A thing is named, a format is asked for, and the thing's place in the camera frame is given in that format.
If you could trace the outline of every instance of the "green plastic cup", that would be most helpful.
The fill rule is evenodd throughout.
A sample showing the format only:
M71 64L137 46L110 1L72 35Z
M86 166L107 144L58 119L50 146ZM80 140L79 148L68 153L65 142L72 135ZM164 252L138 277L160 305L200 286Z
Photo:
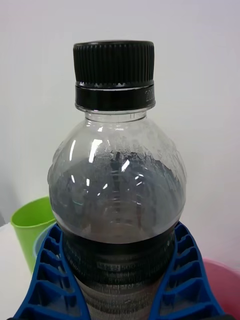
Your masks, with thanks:
M33 255L34 242L38 235L54 221L55 218L48 196L24 205L11 217L11 224L15 229L31 272L33 272L36 262Z

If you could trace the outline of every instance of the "blue plastic holder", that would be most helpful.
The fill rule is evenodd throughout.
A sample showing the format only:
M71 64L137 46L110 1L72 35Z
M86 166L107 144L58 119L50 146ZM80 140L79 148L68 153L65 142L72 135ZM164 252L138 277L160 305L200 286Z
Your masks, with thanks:
M83 293L62 249L55 224L37 255L29 290L15 319L91 320ZM158 287L149 320L200 320L224 315L211 292L202 256L189 230L178 223L171 262Z

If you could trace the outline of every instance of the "pink bowl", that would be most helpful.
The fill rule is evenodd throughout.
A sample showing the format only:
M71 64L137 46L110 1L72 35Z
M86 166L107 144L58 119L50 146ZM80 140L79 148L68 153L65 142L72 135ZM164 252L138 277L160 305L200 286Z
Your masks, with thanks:
M203 259L211 290L229 315L240 320L240 273L210 259Z

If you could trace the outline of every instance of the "table surface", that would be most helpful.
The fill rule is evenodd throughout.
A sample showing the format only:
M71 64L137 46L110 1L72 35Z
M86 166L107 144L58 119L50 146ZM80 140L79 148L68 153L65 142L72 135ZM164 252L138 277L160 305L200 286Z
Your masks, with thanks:
M25 261L13 226L0 227L1 320L13 317L26 296L32 274Z

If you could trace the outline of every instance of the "bottle cap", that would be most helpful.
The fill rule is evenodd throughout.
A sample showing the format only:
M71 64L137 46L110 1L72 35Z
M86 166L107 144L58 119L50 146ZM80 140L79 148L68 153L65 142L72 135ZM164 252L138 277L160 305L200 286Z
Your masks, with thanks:
M155 105L152 42L76 43L73 57L77 108L127 111Z

